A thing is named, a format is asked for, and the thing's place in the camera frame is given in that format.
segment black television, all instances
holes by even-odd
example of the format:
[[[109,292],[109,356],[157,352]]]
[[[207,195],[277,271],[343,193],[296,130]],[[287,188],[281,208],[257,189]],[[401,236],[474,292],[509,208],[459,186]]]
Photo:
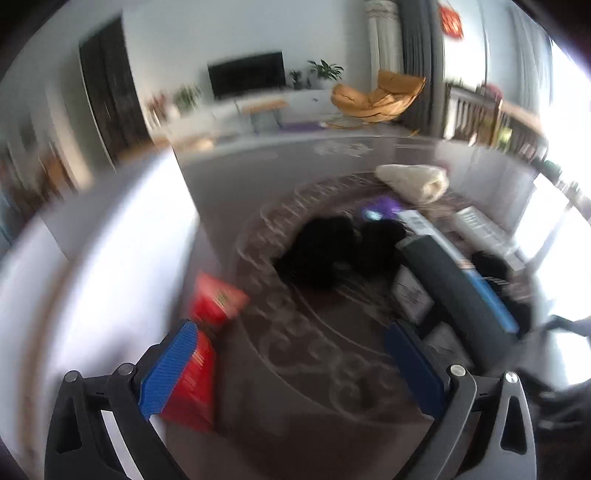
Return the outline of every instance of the black television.
[[[217,100],[285,86],[283,53],[280,51],[208,65],[207,69]]]

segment white keyboard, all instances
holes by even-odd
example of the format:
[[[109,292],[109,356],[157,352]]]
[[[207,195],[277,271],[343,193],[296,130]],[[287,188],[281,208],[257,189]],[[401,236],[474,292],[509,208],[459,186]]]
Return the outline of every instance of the white keyboard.
[[[513,272],[523,270],[523,263],[515,255],[517,247],[508,235],[480,210],[471,206],[454,216],[457,233],[479,250],[502,258]]]

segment dark wooden door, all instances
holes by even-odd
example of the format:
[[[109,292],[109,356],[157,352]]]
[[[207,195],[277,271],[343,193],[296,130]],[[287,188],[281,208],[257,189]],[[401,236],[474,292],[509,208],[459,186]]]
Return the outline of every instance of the dark wooden door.
[[[96,125],[113,162],[150,141],[129,66],[121,17],[80,45],[80,63]]]

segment orange chair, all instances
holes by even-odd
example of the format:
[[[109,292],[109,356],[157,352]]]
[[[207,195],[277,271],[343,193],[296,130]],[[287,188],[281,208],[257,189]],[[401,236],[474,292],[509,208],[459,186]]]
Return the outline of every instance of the orange chair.
[[[378,87],[370,94],[339,83],[330,101],[345,115],[365,122],[385,122],[403,113],[424,86],[424,78],[380,70]]]

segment blue strip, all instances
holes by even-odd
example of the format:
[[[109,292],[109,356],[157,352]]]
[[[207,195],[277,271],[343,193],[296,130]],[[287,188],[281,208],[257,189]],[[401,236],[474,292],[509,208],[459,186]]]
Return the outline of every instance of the blue strip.
[[[475,270],[465,270],[466,275],[474,285],[476,291],[480,294],[482,299],[487,302],[495,315],[499,325],[508,333],[519,332],[519,325],[507,310],[507,307],[499,300],[495,292],[488,286],[486,280],[480,276]]]
[[[392,323],[386,330],[384,346],[421,411],[434,419],[442,416],[446,408],[443,382],[400,325]]]
[[[164,410],[178,379],[197,348],[197,326],[187,322],[158,358],[140,386],[138,407],[146,419]]]

